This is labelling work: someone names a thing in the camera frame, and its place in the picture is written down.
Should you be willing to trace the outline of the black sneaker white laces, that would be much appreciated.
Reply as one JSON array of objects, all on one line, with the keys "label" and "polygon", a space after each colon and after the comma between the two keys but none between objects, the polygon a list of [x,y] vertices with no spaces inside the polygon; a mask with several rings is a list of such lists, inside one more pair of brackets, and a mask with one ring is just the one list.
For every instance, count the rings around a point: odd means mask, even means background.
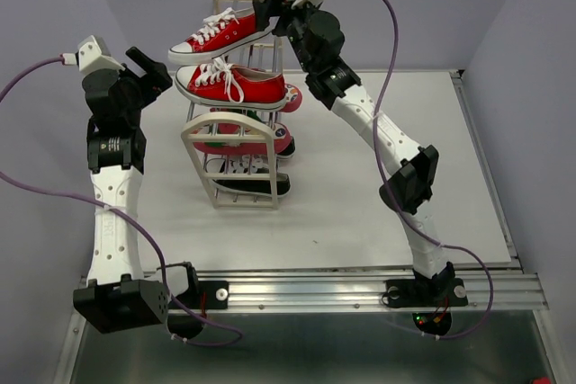
[{"label": "black sneaker white laces", "polygon": [[[247,167],[239,161],[230,164],[229,167],[222,165],[221,173],[226,174],[269,174],[268,165],[252,165]],[[253,194],[256,196],[271,197],[272,186],[269,180],[262,179],[216,179],[211,181],[218,190],[238,193]],[[291,181],[288,174],[276,174],[276,193],[278,197],[285,196],[291,190]]]}]

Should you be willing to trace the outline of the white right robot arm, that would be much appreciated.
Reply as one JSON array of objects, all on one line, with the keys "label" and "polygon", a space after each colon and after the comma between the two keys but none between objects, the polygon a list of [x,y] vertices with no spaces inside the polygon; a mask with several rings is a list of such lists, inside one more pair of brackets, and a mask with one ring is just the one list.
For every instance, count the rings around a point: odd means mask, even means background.
[{"label": "white right robot arm", "polygon": [[275,36],[285,37],[310,93],[347,123],[374,151],[386,183],[382,200],[402,220],[417,277],[414,292],[425,303],[446,294],[439,274],[446,257],[434,240],[435,230],[426,203],[432,196],[439,154],[408,137],[378,107],[356,72],[340,57],[345,37],[338,18],[309,0],[255,0],[256,27],[272,20]]}]

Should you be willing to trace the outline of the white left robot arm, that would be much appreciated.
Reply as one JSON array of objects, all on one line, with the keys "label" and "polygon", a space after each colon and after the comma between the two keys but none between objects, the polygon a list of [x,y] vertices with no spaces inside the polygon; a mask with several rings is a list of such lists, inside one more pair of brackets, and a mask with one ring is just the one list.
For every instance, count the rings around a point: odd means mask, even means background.
[{"label": "white left robot arm", "polygon": [[94,251],[86,286],[75,290],[75,310],[102,334],[163,323],[167,290],[147,278],[140,263],[137,218],[147,140],[141,112],[172,80],[164,64],[132,47],[127,56],[141,67],[138,76],[115,60],[96,37],[76,54],[82,88],[91,112],[87,164],[94,197]]}]

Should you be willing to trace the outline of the red sneaker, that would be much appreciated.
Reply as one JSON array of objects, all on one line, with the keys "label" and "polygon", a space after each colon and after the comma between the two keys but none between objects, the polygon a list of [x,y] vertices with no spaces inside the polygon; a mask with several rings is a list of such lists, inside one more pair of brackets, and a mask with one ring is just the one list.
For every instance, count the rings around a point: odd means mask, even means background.
[{"label": "red sneaker", "polygon": [[257,29],[253,8],[234,10],[229,7],[205,18],[201,28],[169,49],[167,58],[180,66],[200,65],[261,40],[271,30],[270,26],[262,31]]},{"label": "red sneaker", "polygon": [[221,58],[178,68],[175,87],[192,103],[214,108],[274,112],[286,105],[282,74],[227,63]]}]

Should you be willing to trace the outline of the beige chrome shoe shelf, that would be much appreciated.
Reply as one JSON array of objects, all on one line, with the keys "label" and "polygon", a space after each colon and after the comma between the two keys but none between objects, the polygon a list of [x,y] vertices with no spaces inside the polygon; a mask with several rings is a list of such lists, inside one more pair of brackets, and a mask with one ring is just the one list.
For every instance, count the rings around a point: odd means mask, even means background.
[{"label": "beige chrome shoe shelf", "polygon": [[[222,14],[224,6],[237,9],[253,0],[212,0],[214,14]],[[222,63],[238,61],[243,67],[256,67],[267,73],[283,73],[283,43],[268,32],[264,40],[249,42],[239,53],[229,51]],[[284,90],[283,107],[288,102],[288,85]],[[210,108],[206,113],[194,114],[196,106]],[[211,205],[277,209],[278,154],[281,146],[290,145],[292,136],[280,124],[281,108],[263,111],[244,107],[210,107],[191,101],[181,138],[198,174]],[[247,185],[252,191],[225,190],[222,183],[233,186]],[[257,185],[267,185],[269,194],[258,195]]]}]

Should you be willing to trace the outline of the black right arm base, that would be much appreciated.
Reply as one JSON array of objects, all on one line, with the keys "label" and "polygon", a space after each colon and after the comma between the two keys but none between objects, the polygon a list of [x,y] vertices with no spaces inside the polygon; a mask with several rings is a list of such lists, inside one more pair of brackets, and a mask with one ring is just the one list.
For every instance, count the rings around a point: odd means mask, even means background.
[{"label": "black right arm base", "polygon": [[457,278],[451,262],[431,279],[414,271],[412,279],[384,282],[381,302],[388,308],[414,308],[412,320],[417,330],[437,338],[447,336],[453,319],[450,308],[469,305],[464,281]]}]

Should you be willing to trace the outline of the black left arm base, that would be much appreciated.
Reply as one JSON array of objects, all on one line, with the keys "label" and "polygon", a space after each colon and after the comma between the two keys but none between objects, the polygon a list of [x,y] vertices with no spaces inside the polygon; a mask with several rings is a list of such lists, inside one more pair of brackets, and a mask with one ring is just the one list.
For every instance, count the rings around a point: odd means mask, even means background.
[{"label": "black left arm base", "polygon": [[[166,276],[168,286],[175,290],[176,298],[195,314],[207,319],[209,311],[228,308],[230,285],[227,281],[201,281],[189,262],[169,264],[166,267]],[[173,300],[169,301],[167,329],[172,334],[191,342],[204,328],[204,323],[191,317]]]}]

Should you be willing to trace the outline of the pink flip-flop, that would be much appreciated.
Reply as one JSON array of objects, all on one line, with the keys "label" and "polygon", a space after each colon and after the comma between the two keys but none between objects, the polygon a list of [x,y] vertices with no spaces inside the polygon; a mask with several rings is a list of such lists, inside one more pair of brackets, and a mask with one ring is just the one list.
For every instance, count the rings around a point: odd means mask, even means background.
[{"label": "pink flip-flop", "polygon": [[188,121],[182,132],[186,145],[214,156],[229,156],[221,150],[244,142],[266,143],[269,156],[275,154],[275,140],[284,137],[293,137],[285,125],[275,118],[264,121],[253,111],[209,111]]},{"label": "pink flip-flop", "polygon": [[273,107],[272,105],[256,107],[256,106],[235,106],[235,107],[216,107],[210,108],[211,112],[227,111],[227,112],[240,112],[240,111],[257,111],[257,112],[295,112],[302,105],[302,91],[295,85],[284,85],[284,96],[282,103]]}]

